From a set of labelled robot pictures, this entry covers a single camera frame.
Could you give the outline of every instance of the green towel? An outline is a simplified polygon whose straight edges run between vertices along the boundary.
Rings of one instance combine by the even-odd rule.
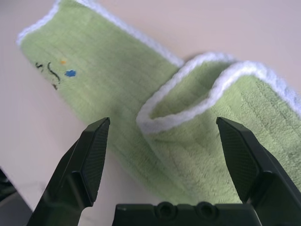
[[[56,1],[17,43],[81,120],[111,118],[108,149],[162,199],[239,202],[217,116],[251,129],[301,188],[300,101],[262,64],[206,53],[181,68],[92,0]]]

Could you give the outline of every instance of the towel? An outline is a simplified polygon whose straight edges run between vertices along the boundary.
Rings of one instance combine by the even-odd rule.
[[[17,43],[82,121],[111,118],[108,150],[162,199],[240,202],[218,116],[251,129],[301,189],[300,99],[265,65],[213,52],[184,64],[92,0],[57,0]]]

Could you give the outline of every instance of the embroidered design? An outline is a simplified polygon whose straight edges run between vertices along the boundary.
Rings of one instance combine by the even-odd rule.
[[[44,65],[43,64],[39,64],[38,62],[36,62],[36,68],[42,68],[42,71],[41,72],[43,72],[43,70],[44,70]]]
[[[51,64],[51,62],[48,63],[47,68],[48,68],[49,72],[52,73],[58,79],[58,84],[60,84],[61,79],[60,79],[60,77],[58,77],[57,73],[55,73],[54,71],[52,71],[50,69],[50,64]]]
[[[76,71],[74,71],[74,70],[66,71],[65,75],[68,77],[74,77],[76,75]]]

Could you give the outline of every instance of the white towel edge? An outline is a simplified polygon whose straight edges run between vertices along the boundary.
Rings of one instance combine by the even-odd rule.
[[[182,67],[184,64],[184,61],[180,58],[178,58],[176,55],[172,54],[169,50],[167,50],[165,47],[163,47],[161,44],[150,38],[149,36],[143,34],[142,32],[138,31],[137,29],[133,28],[132,26],[129,26],[125,22],[123,22],[118,17],[111,14],[109,11],[107,11],[104,7],[102,7],[99,3],[96,3],[94,0],[76,0],[78,3],[92,9],[96,13],[100,14],[104,18],[106,18],[108,21],[115,24],[117,27],[119,27],[121,30],[127,32],[140,42],[144,43],[154,51],[156,51],[158,54],[160,54],[163,58],[168,60],[170,63],[174,64],[177,67]],[[51,10],[48,12],[46,16],[44,16],[42,19],[40,19],[35,24],[25,28],[22,32],[19,33],[17,38],[17,45],[20,46],[22,43],[22,40],[25,38],[26,35],[34,32],[35,30],[41,28],[45,24],[47,24],[58,12],[59,10],[59,3],[61,0],[56,0]]]
[[[208,98],[201,101],[196,106],[179,112],[177,114],[167,115],[165,117],[150,118],[151,112],[157,104],[176,86],[181,82],[195,67],[200,66],[204,62],[224,61],[233,62],[226,70],[224,70],[218,79],[213,84]],[[215,105],[215,103],[222,97],[225,90],[234,84],[240,77],[244,75],[254,75],[263,82],[269,84],[271,88],[282,98],[291,109],[301,117],[301,104],[299,95],[290,88],[287,83],[276,76],[276,74],[262,63],[244,61],[234,63],[233,58],[223,53],[205,53],[188,61],[178,73],[176,73],[171,80],[163,85],[153,96],[146,101],[140,109],[136,122],[142,133],[156,134],[162,131],[169,130],[173,127],[179,126],[182,123],[193,119],[195,116],[202,114],[208,108]]]

